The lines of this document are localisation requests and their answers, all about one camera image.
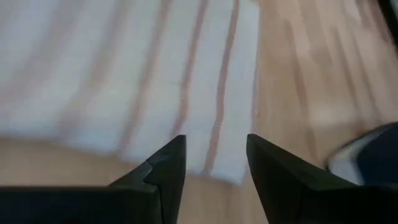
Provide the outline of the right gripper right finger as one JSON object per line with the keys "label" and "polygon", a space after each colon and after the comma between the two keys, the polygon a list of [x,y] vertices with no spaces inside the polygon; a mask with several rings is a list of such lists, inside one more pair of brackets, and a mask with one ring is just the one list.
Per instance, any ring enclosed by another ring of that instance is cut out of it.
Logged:
{"label": "right gripper right finger", "polygon": [[246,154],[269,223],[397,223],[397,187],[348,182],[256,134]]}

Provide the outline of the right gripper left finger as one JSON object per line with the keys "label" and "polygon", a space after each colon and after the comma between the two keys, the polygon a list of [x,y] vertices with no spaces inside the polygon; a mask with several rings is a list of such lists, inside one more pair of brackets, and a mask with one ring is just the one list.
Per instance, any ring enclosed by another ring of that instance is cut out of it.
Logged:
{"label": "right gripper left finger", "polygon": [[178,135],[104,187],[1,187],[1,223],[176,223],[186,157]]}

